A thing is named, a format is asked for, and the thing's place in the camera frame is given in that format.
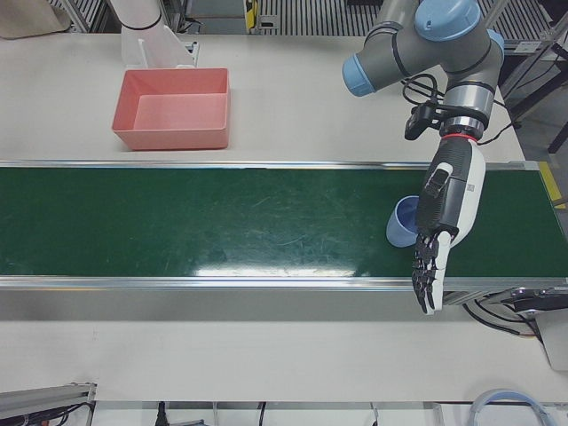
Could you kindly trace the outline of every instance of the plastic bin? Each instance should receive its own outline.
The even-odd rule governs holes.
[[[129,70],[113,131],[133,150],[227,148],[229,94],[226,68]]]

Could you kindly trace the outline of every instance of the blue cup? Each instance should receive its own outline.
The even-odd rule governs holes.
[[[397,202],[387,224],[387,240],[394,247],[409,247],[416,243],[416,208],[418,195],[408,195]]]

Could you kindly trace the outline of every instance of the white stand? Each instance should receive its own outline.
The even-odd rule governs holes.
[[[110,2],[122,23],[122,60],[126,67],[197,66],[197,44],[191,46],[190,53],[162,20],[151,26],[161,13],[156,0],[110,0]]]

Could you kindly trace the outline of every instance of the white table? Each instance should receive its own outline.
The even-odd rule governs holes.
[[[199,67],[228,67],[229,148],[133,153],[111,131],[123,65],[117,35],[0,40],[4,159],[429,162],[439,136],[404,140],[411,105],[395,84],[359,99],[343,85],[357,37],[200,36]],[[434,70],[440,82],[445,78]],[[509,123],[495,106],[488,136]],[[523,160],[515,132],[483,148],[488,162]]]
[[[360,39],[199,41],[201,67],[230,71],[229,149],[129,152],[110,130],[118,36],[50,35],[0,41],[3,158],[426,162],[436,150],[433,130],[403,139],[399,87],[364,99],[343,87]],[[488,133],[508,119],[496,107]],[[523,159],[512,130],[483,151]],[[406,293],[3,292],[0,342],[0,391],[93,381],[100,400],[413,401],[514,387],[568,400],[568,375],[536,341],[456,306],[426,318]]]

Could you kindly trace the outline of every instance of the cable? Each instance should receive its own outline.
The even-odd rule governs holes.
[[[416,80],[418,80],[419,78],[426,78],[428,80],[430,80],[430,82],[432,83],[431,86],[427,86],[426,84],[422,84],[422,83],[417,83]],[[422,87],[425,90],[430,91],[430,94],[427,93],[423,93],[421,91],[418,91],[417,89],[411,88],[411,84],[415,84],[418,85],[419,87]],[[439,96],[439,91],[438,91],[438,81],[436,80],[436,77],[432,74],[417,74],[413,77],[407,78],[404,80],[403,82],[403,88],[402,88],[402,97],[409,103],[413,104],[413,105],[420,105],[421,102],[417,102],[411,98],[408,97],[406,91],[407,90],[412,90],[416,93],[420,93],[423,96],[426,96],[427,98],[430,98],[430,100],[434,103],[438,103],[438,96]]]
[[[566,33],[566,35],[564,36],[564,40],[562,41],[562,45],[566,44],[566,40],[568,39],[568,33]],[[520,86],[517,86],[515,88],[516,89],[520,89],[521,87],[525,87],[526,85],[532,83],[532,82],[536,82],[537,80],[539,80],[540,78],[544,77],[546,74],[548,74],[550,72],[550,70],[558,63],[558,60],[560,59],[560,53],[556,54],[555,59],[552,61],[552,64],[550,64],[550,67],[547,68],[546,71],[540,73],[539,75],[537,75],[536,77],[532,78],[531,80],[529,80],[526,83],[521,84]]]
[[[523,72],[523,75],[520,76],[520,78],[517,80],[517,82],[515,84],[519,84],[524,78],[525,76],[529,73],[529,71],[531,71],[534,67],[534,65],[536,63],[538,63],[538,61],[540,60],[540,58],[542,58],[542,56],[544,55],[544,52],[546,51],[546,49],[542,49],[539,53],[539,56],[537,57],[537,59]],[[510,91],[508,91],[507,93],[505,93],[503,95],[504,98],[506,98],[508,95],[510,95],[515,89],[517,88],[516,85],[514,85],[513,87],[511,87]]]
[[[505,127],[503,127],[501,130],[499,130],[499,132],[493,136],[491,139],[487,139],[485,142],[477,142],[477,144],[479,146],[482,145],[487,145],[492,143],[494,140],[497,140],[499,138],[500,135],[502,135],[503,131],[505,131],[506,129],[508,129],[509,127],[513,127],[515,124],[513,122],[510,122],[509,124],[507,124]]]
[[[520,331],[514,330],[513,328],[499,326],[497,324],[493,324],[492,322],[486,321],[485,319],[477,316],[466,304],[463,304],[461,307],[465,310],[465,312],[467,312],[470,315],[471,318],[473,318],[477,322],[480,322],[484,326],[487,326],[489,328],[493,328],[495,330],[500,330],[500,331],[503,331],[505,333],[509,333],[510,335],[517,335],[517,336],[520,336],[520,337],[533,337],[533,335],[527,335],[525,333],[521,333]]]
[[[517,392],[516,390],[511,389],[494,389],[479,395],[476,400],[473,401],[473,404],[469,409],[469,419],[467,426],[477,426],[478,415],[483,407],[491,402],[502,400],[525,402],[534,411],[534,413],[540,420],[539,423],[542,426],[556,426],[554,417],[547,412],[544,405],[542,405],[540,402],[538,402],[530,395],[527,395],[526,393]]]
[[[156,422],[154,426],[170,426],[168,416],[166,414],[166,403],[163,401],[158,403],[158,414],[156,415]]]
[[[92,403],[83,402],[81,404],[75,404],[74,406],[63,406],[59,408],[53,408],[50,410],[44,410],[32,414],[26,414],[20,416],[22,419],[19,422],[12,423],[14,426],[24,426],[28,424],[39,424],[41,422],[46,422],[49,420],[61,419],[58,426],[63,425],[67,422],[69,415],[74,411],[78,410],[82,406],[88,406],[92,411],[94,405]]]
[[[495,313],[495,312],[491,312],[491,311],[489,311],[487,308],[485,308],[478,300],[474,300],[473,302],[477,305],[477,307],[478,307],[480,310],[482,310],[483,312],[488,313],[488,314],[491,315],[492,317],[495,317],[495,318],[497,318],[497,319],[499,319],[499,320],[501,320],[501,321],[524,323],[524,321],[521,320],[521,319],[513,319],[513,320],[512,320],[511,318],[505,318],[505,317],[502,317],[501,315],[499,315],[499,314],[497,314],[497,313]]]
[[[536,319],[527,319],[525,318],[523,315],[517,313],[517,311],[515,311],[515,308],[512,308],[511,306],[509,306],[508,304],[504,304],[503,306],[505,306],[507,309],[509,309],[511,312],[514,312],[515,315],[518,316],[518,318],[520,318],[534,333],[534,336],[539,340],[539,342],[541,342],[542,344],[544,344],[544,342],[542,341],[542,335],[540,334],[540,330],[539,327],[536,324]]]
[[[421,78],[425,78],[430,80],[431,82],[431,86],[424,84],[424,83],[420,83],[417,80],[421,79]],[[444,100],[444,96],[446,95],[443,91],[440,91],[438,89],[438,81],[436,80],[436,77],[432,74],[427,74],[427,73],[422,73],[422,74],[417,74],[413,77],[410,78],[405,78],[404,80],[401,81],[401,84],[403,85],[402,88],[402,97],[409,103],[411,103],[412,105],[416,105],[419,106],[421,105],[420,102],[411,99],[408,96],[408,91],[413,91],[414,93],[418,93],[419,95],[422,95],[426,98],[429,98],[430,103],[432,104],[432,107],[435,107],[436,109],[442,110],[442,111],[447,111],[451,114],[468,114],[468,115],[472,115],[472,113],[475,114],[481,114],[479,113],[477,110],[472,110],[470,108],[466,108],[463,106],[450,106],[450,105],[443,105],[440,104],[440,102],[442,102]],[[425,91],[421,91],[419,89],[416,89],[417,86],[420,89],[424,89],[428,92]],[[500,102],[499,100],[493,100],[494,104],[499,105],[500,107],[503,107],[505,109],[507,109],[507,106]],[[506,127],[504,127],[503,129],[501,129],[494,137],[487,139],[485,142],[478,142],[477,144],[479,146],[482,145],[487,145],[490,144],[491,142],[494,142],[494,140],[498,139],[501,134],[507,130],[509,127],[514,125],[514,121],[511,121]]]
[[[260,418],[258,419],[258,426],[263,426],[264,410],[266,409],[266,401],[260,405]]]
[[[373,410],[373,416],[375,417],[375,421],[373,422],[372,426],[379,426],[379,410],[372,402],[371,402],[371,409]]]

